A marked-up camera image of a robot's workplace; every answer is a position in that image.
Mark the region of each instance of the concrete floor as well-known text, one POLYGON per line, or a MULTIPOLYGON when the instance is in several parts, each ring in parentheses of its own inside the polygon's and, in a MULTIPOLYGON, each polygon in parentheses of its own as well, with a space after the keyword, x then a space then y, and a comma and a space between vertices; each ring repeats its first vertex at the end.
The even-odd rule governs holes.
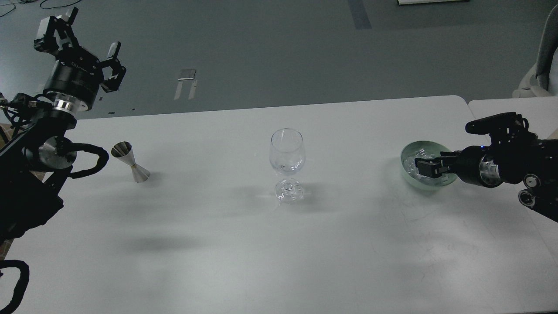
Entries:
MULTIPOLYGON (((128 73, 121 90, 100 91, 102 101, 79 118, 446 94, 509 98, 536 61, 557 3, 84 0, 73 26, 80 44, 104 59, 111 42, 121 41, 128 73), (355 2, 369 28, 355 24, 355 2), (185 82, 174 100, 180 70, 189 68, 197 70, 194 98, 185 82)), ((35 51, 32 40, 42 18, 65 12, 35 2, 0 18, 0 92, 7 98, 41 89, 54 58, 35 51)))

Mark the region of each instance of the white chair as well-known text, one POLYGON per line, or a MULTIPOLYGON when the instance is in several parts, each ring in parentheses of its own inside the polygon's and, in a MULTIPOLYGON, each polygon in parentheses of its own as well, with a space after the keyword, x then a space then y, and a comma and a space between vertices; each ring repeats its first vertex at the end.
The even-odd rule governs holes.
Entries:
POLYGON ((558 6, 546 19, 537 63, 525 74, 513 98, 558 96, 558 6))

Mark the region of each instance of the white table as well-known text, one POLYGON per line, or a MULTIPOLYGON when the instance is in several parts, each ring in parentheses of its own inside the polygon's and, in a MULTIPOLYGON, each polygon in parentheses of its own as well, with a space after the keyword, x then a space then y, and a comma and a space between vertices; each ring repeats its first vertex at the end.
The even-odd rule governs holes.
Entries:
POLYGON ((472 118, 445 96, 79 121, 70 139, 129 141, 152 176, 112 159, 66 183, 65 207, 8 254, 31 267, 19 313, 557 309, 556 261, 513 187, 426 193, 400 176, 410 142, 484 141, 472 118), (268 161, 282 127, 307 152, 290 206, 268 161))

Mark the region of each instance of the green bowl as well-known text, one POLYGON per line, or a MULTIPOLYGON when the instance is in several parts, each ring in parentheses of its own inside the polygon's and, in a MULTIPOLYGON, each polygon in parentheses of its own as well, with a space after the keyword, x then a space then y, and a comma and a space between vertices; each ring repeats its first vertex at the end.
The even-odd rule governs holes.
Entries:
POLYGON ((417 141, 405 146, 401 151, 401 175, 410 185, 425 191, 437 191, 451 184, 457 179, 453 173, 443 174, 442 177, 432 179, 418 174, 414 165, 414 158, 439 157, 441 151, 450 151, 444 145, 431 141, 417 141))

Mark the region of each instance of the jigger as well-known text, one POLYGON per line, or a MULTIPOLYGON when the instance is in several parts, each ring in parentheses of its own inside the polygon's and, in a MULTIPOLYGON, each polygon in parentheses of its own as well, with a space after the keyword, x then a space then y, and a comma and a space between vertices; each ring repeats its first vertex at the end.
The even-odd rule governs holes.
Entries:
POLYGON ((149 171, 144 167, 136 164, 134 152, 132 151, 132 144, 128 142, 120 142, 112 147, 110 153, 116 159, 132 167, 132 175, 134 181, 140 183, 149 179, 149 171))

